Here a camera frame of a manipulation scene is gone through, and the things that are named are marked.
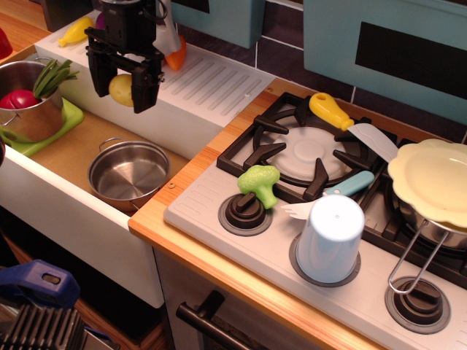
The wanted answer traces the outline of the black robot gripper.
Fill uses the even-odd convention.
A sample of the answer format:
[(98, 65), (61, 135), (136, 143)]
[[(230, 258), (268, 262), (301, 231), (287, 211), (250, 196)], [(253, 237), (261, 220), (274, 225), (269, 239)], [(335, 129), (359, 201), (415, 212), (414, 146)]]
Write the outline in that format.
[(118, 69), (131, 71), (131, 97), (136, 114), (155, 106), (164, 55), (153, 46), (156, 25), (165, 18), (158, 1), (102, 1), (102, 29), (87, 28), (87, 56), (93, 86), (99, 97), (109, 95)]

